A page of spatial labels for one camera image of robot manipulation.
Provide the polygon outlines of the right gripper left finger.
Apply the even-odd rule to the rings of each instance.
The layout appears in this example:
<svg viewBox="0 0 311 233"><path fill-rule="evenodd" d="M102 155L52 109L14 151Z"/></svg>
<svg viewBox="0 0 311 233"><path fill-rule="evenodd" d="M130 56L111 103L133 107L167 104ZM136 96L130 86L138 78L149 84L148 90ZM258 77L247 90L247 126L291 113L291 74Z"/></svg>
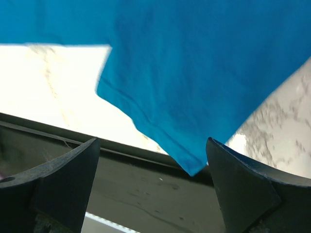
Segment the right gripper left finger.
<svg viewBox="0 0 311 233"><path fill-rule="evenodd" d="M79 233L100 154L93 138L0 182L2 233Z"/></svg>

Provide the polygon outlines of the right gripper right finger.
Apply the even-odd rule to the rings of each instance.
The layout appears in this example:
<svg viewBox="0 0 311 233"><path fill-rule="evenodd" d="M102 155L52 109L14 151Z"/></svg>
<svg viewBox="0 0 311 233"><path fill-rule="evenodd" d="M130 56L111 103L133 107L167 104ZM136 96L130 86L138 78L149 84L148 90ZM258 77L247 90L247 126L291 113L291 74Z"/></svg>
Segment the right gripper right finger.
<svg viewBox="0 0 311 233"><path fill-rule="evenodd" d="M228 233L309 233L311 181L209 138L208 166Z"/></svg>

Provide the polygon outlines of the blue t-shirt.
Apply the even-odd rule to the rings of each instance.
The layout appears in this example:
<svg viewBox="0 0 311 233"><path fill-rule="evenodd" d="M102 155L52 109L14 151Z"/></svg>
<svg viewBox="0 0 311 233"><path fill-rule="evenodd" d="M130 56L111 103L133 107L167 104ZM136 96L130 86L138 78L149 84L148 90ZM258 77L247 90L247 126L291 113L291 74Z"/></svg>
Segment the blue t-shirt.
<svg viewBox="0 0 311 233"><path fill-rule="evenodd" d="M110 45L97 95L189 174L311 55L308 0L3 0L3 44Z"/></svg>

